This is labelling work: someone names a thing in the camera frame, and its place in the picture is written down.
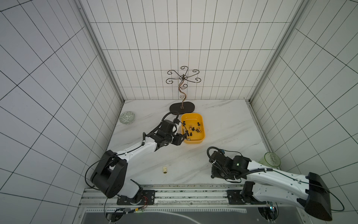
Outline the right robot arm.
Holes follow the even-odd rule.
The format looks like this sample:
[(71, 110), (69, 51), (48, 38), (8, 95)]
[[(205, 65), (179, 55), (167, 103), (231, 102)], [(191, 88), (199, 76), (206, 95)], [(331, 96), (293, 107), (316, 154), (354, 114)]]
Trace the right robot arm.
[(264, 205), (264, 217), (274, 220), (278, 214), (273, 204), (286, 204), (303, 209), (322, 221), (332, 221), (331, 197), (334, 196), (320, 175), (298, 175), (260, 164), (242, 154), (226, 156), (224, 149), (209, 147), (207, 156), (212, 165), (211, 178), (241, 183), (242, 189), (228, 190), (231, 205)]

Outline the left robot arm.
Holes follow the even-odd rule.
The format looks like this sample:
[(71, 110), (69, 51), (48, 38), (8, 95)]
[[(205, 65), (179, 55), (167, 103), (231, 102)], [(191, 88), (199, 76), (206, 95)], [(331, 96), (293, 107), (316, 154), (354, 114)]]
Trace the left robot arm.
[(94, 168), (90, 178), (86, 170), (85, 183), (95, 190), (102, 192), (107, 198), (119, 196), (132, 204), (141, 202), (143, 187), (127, 177), (127, 170), (135, 160), (158, 151), (170, 144), (179, 146), (188, 136), (183, 122), (178, 118), (172, 121), (163, 119), (151, 132), (143, 133), (142, 141), (129, 148), (113, 152), (106, 151), (101, 159), (89, 168)]

